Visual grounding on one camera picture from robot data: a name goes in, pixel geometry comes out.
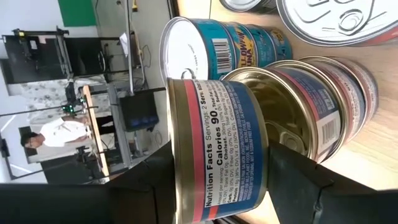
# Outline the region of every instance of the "yellowfin tuna label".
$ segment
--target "yellowfin tuna label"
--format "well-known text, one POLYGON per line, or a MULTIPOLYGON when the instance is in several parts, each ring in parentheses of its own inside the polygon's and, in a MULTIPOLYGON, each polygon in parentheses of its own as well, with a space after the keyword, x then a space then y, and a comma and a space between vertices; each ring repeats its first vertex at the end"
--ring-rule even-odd
POLYGON ((253 36, 241 24, 223 23, 230 34, 236 52, 236 67, 257 67, 257 48, 253 36))

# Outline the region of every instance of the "barcode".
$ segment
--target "barcode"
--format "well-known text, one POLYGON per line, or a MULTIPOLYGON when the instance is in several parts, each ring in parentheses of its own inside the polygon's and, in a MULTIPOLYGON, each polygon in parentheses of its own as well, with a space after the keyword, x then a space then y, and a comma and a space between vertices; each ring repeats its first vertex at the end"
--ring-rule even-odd
POLYGON ((335 104, 332 102, 329 93, 326 90, 318 90, 318 92, 321 94, 328 110, 335 109, 335 104))
POLYGON ((232 56, 228 39, 212 39, 217 59, 217 73, 232 71, 232 56))
POLYGON ((340 129, 338 128, 337 120, 333 119, 322 126, 322 145, 329 144, 330 141, 336 140, 340 129))

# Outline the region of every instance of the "nutrition facts label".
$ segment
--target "nutrition facts label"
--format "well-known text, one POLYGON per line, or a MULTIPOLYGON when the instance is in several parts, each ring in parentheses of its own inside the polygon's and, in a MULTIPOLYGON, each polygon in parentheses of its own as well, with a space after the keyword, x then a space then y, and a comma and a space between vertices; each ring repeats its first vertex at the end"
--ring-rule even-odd
POLYGON ((254 108, 239 97, 239 91, 246 90, 233 86, 241 83, 193 82, 203 128, 204 206, 250 200, 255 186, 254 141, 260 140, 253 138, 252 128, 258 129, 253 123, 258 122, 252 117, 254 108))

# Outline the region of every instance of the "white wall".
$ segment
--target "white wall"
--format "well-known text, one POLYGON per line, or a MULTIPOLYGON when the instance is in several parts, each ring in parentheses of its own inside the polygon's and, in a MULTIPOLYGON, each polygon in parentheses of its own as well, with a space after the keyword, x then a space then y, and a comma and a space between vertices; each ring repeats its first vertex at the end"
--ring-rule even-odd
MULTIPOLYGON (((96 27, 67 27, 63 26, 62 16, 57 0, 0 0, 0 35, 12 35, 11 30, 55 30, 56 26, 68 29, 70 37, 97 37, 96 27)), ((0 58, 7 58, 4 44, 0 41, 0 58)), ((4 77, 0 70, 0 114, 25 111, 25 100, 18 96, 18 90, 10 96, 4 77)), ((10 117, 0 118, 2 127, 10 117)), ((18 115, 1 136, 6 139, 10 151, 10 163, 29 171, 41 170, 40 164, 28 164, 22 146, 19 144, 19 127, 28 126, 27 115, 18 115)), ((0 159, 0 182, 9 182, 8 171, 0 159)), ((14 175, 23 175, 26 172, 13 168, 14 175)), ((14 182, 47 182, 44 173, 39 173, 15 180, 14 182)))

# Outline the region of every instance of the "can lid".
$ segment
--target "can lid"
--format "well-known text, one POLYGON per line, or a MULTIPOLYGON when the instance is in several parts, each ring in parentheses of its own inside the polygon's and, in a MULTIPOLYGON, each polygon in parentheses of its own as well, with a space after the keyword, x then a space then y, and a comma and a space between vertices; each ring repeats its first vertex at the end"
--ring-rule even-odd
POLYGON ((160 41, 162 78, 208 79, 205 43, 195 24, 187 18, 170 20, 160 41))
POLYGON ((224 7, 236 11, 245 12, 256 7, 263 0, 221 0, 224 7))
POLYGON ((395 27, 398 21, 395 1, 279 0, 278 8, 287 17, 284 22, 293 25, 293 33, 320 45, 355 44, 395 27))

